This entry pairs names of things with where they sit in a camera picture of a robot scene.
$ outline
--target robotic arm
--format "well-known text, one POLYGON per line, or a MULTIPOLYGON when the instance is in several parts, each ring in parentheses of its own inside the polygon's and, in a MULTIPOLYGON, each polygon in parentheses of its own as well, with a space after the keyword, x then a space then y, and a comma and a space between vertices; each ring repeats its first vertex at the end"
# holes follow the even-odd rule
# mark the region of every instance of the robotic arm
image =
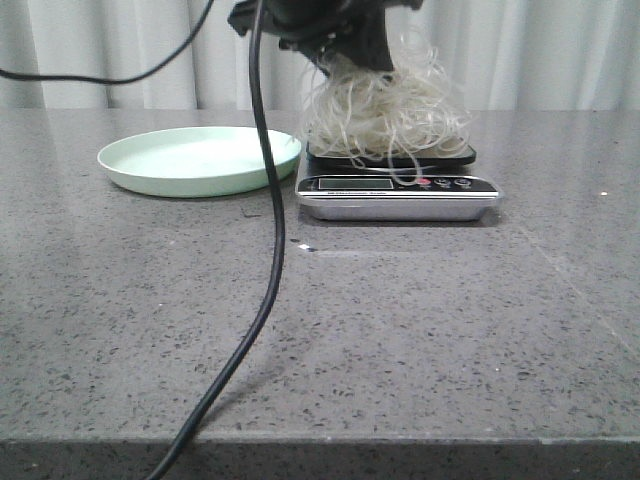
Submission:
MULTIPOLYGON (((280 48, 299 51, 322 69, 339 53, 354 64, 393 71, 387 45, 385 9, 403 5, 417 10, 423 0, 266 0, 263 29, 280 37, 280 48)), ((229 23, 241 36, 251 28, 256 0, 235 5, 229 23)))

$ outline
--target table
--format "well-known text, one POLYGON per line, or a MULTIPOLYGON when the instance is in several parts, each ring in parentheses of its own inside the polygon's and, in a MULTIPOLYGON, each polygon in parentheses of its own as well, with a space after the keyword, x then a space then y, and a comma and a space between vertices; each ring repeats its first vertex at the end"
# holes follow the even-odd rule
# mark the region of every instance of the table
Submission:
MULTIPOLYGON (((96 154, 251 124, 0 110, 0 478, 137 478, 166 450, 262 298, 269 195, 146 197, 96 154)), ((639 126, 478 112, 471 173, 506 193, 478 222, 319 221, 286 179, 278 300, 167 478, 640 478, 639 126)))

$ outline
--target wire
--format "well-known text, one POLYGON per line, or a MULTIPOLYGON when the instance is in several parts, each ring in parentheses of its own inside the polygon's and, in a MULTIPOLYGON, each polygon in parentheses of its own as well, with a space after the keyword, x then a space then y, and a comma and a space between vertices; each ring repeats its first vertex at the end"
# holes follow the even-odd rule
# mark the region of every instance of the wire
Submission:
POLYGON ((135 75, 129 78, 103 78, 103 77, 91 77, 86 75, 41 75, 36 73, 20 73, 20 72, 12 72, 9 70, 4 70, 0 68, 0 77, 8 78, 9 80, 19 80, 22 82, 58 82, 58 81, 77 81, 77 82, 85 82, 85 83, 97 83, 98 85, 127 85, 129 83, 135 83, 140 80, 144 80, 147 77, 150 77, 154 73, 160 71, 164 67, 166 67, 169 63, 171 63, 178 55, 180 55, 191 43, 193 39, 196 38, 196 35, 202 29, 202 25, 206 21, 209 16, 209 12, 211 11, 211 7, 213 6, 214 0, 209 0, 205 5, 202 13, 200 14, 200 18, 194 25, 193 29, 189 33, 189 36, 182 42, 182 44, 176 48, 167 58, 165 58, 162 62, 158 63, 155 67, 150 68, 146 72, 143 72, 139 75, 135 75))
MULTIPOLYGON (((199 32, 202 24, 204 23, 213 0, 210 0, 198 23, 194 27, 189 37, 183 42, 183 44, 176 49, 169 57, 163 62, 153 67, 152 69, 144 72, 135 77, 126 79, 106 79, 98 77, 87 77, 82 75, 36 75, 15 73, 0 69, 0 76, 9 78, 11 80, 20 81, 80 81, 89 83, 98 83, 102 85, 124 85, 127 83, 137 82, 150 75, 153 75, 158 70, 166 66, 171 60, 177 57, 195 38, 199 32)), ((273 248, 273 260, 271 264, 271 274, 269 277, 269 283, 267 285, 267 291, 262 299, 260 308, 256 317, 249 327, 247 334, 244 336, 240 344, 236 347, 225 366, 201 398, 200 402, 193 409, 189 418, 176 435, 175 439, 171 443, 169 450, 165 456, 160 460, 153 471, 144 477, 144 480, 160 480, 174 465, 180 454, 185 447, 189 444, 190 440, 196 434, 198 425, 211 408, 213 402, 218 398, 224 387, 227 385, 231 376, 237 370, 238 366, 242 363, 242 360, 251 349, 255 340, 258 338, 262 328, 264 327, 273 304, 275 303, 278 289, 280 286, 280 279, 282 277, 282 270, 284 266, 284 253, 285 253, 285 219, 284 219, 284 205, 282 201, 282 192, 280 190, 278 174, 275 168, 273 160, 273 154, 271 151, 271 144, 269 142, 269 135, 267 129, 267 122, 264 113, 264 105, 262 102, 262 92, 260 87, 260 40, 262 37, 262 22, 264 19, 265 6, 263 0, 258 0, 256 6, 256 14, 254 18, 253 29, 251 32, 251 43, 249 49, 249 83, 251 88, 251 99, 253 103, 253 111, 255 117, 256 128, 260 139, 260 146, 262 149, 262 155, 264 159, 264 166, 269 180, 269 192, 273 203, 273 214, 275 221, 275 240, 273 248)))
POLYGON ((225 385, 255 342, 256 338, 260 334, 260 331, 262 330, 262 327, 264 326, 265 322, 267 321, 267 317, 271 312, 271 308, 273 307, 278 293, 280 278, 282 276, 282 269, 284 265, 285 220, 282 192, 280 191, 278 174, 274 165, 273 154, 271 152, 271 144, 269 142, 269 135, 260 88, 259 58, 263 18, 264 1, 258 0, 253 30, 251 32, 251 43, 249 47, 249 82, 256 128, 258 130, 258 136, 260 137, 260 146, 262 148, 267 178, 269 179, 269 192, 271 194, 275 219, 275 245, 273 249, 273 262, 271 265, 271 276, 269 278, 267 292, 262 300, 262 304, 260 305, 260 309, 258 310, 256 318, 251 324, 251 327, 249 328, 242 342, 240 343, 240 345, 238 345, 235 352, 233 352, 233 355, 231 356, 231 358, 229 358, 227 364, 220 371, 213 384, 209 387, 209 390, 202 397, 200 403, 198 403, 196 408, 193 410, 193 412, 183 425, 182 429, 176 436, 165 457, 161 460, 155 470, 148 477, 145 477, 144 480, 158 480, 162 478, 162 476, 169 470, 169 468, 171 468, 173 463, 175 463, 176 459, 178 458, 182 450, 186 447, 189 440, 193 438, 196 433, 198 424, 204 418, 205 414, 207 413, 213 402, 216 400, 216 398, 218 398, 218 396, 222 392, 222 389, 225 387, 225 385))

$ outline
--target white noodles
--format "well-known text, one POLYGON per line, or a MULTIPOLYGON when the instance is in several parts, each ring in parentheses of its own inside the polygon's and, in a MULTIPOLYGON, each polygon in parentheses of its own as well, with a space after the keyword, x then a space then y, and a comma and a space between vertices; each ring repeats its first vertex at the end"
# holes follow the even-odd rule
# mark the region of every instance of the white noodles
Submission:
POLYGON ((314 89, 305 111, 313 154, 347 156, 356 167, 361 158, 390 168, 394 158, 410 158, 419 176, 416 157, 423 150, 439 157, 465 150, 471 116, 453 102, 437 51, 403 43, 393 62, 393 72, 359 68, 341 56, 323 65, 329 77, 314 89))

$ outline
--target mint green plate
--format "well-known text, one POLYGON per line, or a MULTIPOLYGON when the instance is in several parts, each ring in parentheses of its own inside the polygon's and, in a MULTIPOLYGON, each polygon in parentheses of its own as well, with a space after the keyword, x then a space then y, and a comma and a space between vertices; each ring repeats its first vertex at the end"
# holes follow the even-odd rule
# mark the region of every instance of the mint green plate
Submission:
MULTIPOLYGON (((278 171, 295 167, 301 144, 291 135, 269 130, 278 171)), ((161 197, 212 197, 267 185, 255 128, 189 127, 125 138, 104 147, 98 162, 117 185, 161 197)))

